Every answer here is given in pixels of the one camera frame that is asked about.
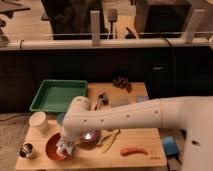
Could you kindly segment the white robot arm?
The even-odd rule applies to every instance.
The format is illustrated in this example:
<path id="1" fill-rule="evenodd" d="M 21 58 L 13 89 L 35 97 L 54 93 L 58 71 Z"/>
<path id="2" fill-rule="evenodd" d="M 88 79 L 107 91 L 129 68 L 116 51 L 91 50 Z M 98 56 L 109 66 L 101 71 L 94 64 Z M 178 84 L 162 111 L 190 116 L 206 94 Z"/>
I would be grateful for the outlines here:
<path id="1" fill-rule="evenodd" d="M 185 130 L 181 171 L 213 171 L 213 96 L 159 98 L 97 111 L 90 106 L 84 96 L 71 101 L 61 128 L 65 143 L 101 129 Z"/>

